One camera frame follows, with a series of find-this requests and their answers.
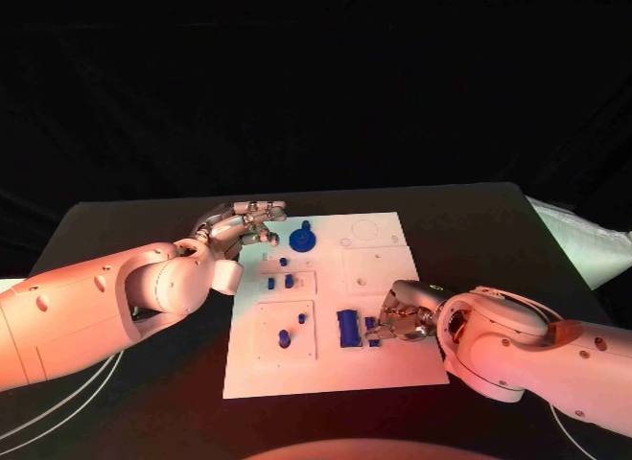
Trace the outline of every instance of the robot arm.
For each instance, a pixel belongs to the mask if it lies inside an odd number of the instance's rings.
[[[0,390],[79,371],[195,312],[209,289],[232,295],[241,246],[278,244],[284,203],[222,205],[192,236],[65,266],[0,293]]]
[[[534,307],[486,287],[447,297],[438,287],[396,281],[366,338],[437,335],[447,371],[482,395],[513,403],[526,389],[570,417],[632,437],[632,332],[548,322]]]

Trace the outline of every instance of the black curtain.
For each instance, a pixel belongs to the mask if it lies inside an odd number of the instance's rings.
[[[85,200],[508,180],[627,228],[632,9],[486,6],[0,19],[0,276]]]

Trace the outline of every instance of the robotic hand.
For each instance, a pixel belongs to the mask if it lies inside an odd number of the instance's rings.
[[[0,390],[79,371],[232,295],[244,244],[278,244],[264,223],[284,202],[220,205],[189,238],[135,247],[29,278],[0,294]]]
[[[570,417],[632,437],[630,331],[562,320],[532,300],[487,287],[451,295],[396,281],[366,339],[428,335],[437,335],[447,371],[487,398],[515,403],[526,389]]]

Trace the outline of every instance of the peg board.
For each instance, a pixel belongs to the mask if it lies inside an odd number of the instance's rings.
[[[316,247],[294,252],[287,237],[307,220]],[[225,366],[225,399],[448,383],[434,337],[340,348],[336,311],[378,317],[395,280],[417,280],[395,213],[311,216],[267,222],[281,243],[246,246],[235,295]],[[280,258],[287,258],[281,266]],[[283,288],[293,274],[296,289]],[[267,288],[272,277],[275,288]],[[298,324],[298,313],[306,313]],[[290,346],[278,346],[278,332]]]

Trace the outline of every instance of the black table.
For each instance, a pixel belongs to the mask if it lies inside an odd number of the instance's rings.
[[[396,211],[420,279],[459,291],[497,287],[564,317],[609,324],[594,297],[512,184],[82,203],[66,214],[32,274],[186,236],[223,201],[283,199],[291,216]],[[270,398],[220,398],[232,299],[203,308],[127,350],[99,395],[56,432],[11,458],[239,458],[291,444],[381,437],[454,446],[499,458],[584,458],[547,403],[492,401],[448,385]],[[0,394],[0,432],[40,413],[94,368]],[[66,404],[0,450],[50,427]],[[598,458],[632,458],[632,440],[559,416]]]

